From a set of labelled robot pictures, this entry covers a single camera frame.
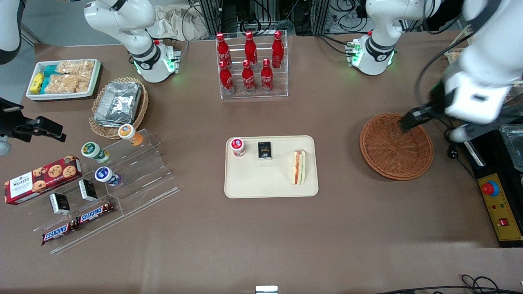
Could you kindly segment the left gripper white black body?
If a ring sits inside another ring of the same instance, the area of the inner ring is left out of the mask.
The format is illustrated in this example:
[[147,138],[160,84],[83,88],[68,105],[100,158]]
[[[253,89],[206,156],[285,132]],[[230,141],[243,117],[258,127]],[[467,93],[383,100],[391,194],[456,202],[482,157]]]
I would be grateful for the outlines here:
[[491,123],[501,111],[509,80],[482,81],[467,72],[451,72],[430,90],[433,111],[470,123]]

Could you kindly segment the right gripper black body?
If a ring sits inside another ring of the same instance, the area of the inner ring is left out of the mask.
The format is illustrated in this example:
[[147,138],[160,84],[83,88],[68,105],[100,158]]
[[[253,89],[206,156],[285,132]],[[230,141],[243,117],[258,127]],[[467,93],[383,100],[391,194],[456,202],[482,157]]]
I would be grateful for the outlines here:
[[39,131],[30,124],[32,119],[26,118],[21,110],[24,106],[0,99],[0,135],[8,138],[31,142],[32,136],[38,136]]

